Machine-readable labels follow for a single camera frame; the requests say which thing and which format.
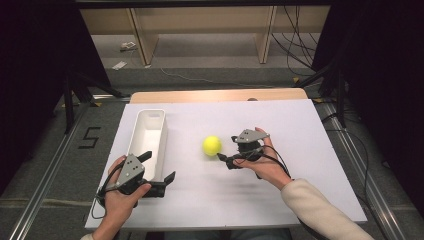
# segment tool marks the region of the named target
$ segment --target white tray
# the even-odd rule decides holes
[[[165,111],[160,109],[142,110],[137,115],[127,155],[152,151],[152,157],[143,163],[144,177],[148,181],[161,181],[168,128]]]

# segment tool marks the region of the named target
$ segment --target sleeve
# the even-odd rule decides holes
[[[82,237],[81,240],[94,240],[94,239],[93,239],[93,235],[87,234],[84,237]]]
[[[328,239],[373,239],[305,179],[287,184],[281,197],[302,222]]]

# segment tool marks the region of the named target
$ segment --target person's left hand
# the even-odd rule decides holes
[[[118,158],[109,168],[108,173],[126,159],[126,156]],[[118,180],[121,170],[116,171],[111,177],[110,183]],[[141,185],[131,195],[125,195],[118,190],[109,191],[105,196],[106,215],[99,227],[94,231],[94,239],[112,239],[125,221],[131,216],[134,205],[142,198],[152,186],[148,183]]]

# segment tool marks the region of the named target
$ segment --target black panel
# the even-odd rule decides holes
[[[424,216],[424,22],[411,2],[382,4],[343,68],[349,96]]]
[[[75,7],[15,1],[0,11],[2,193],[52,116],[67,70],[110,83]]]

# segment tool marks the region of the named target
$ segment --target tennis ball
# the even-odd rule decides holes
[[[217,136],[209,136],[203,140],[203,152],[208,156],[215,156],[221,151],[221,140]]]

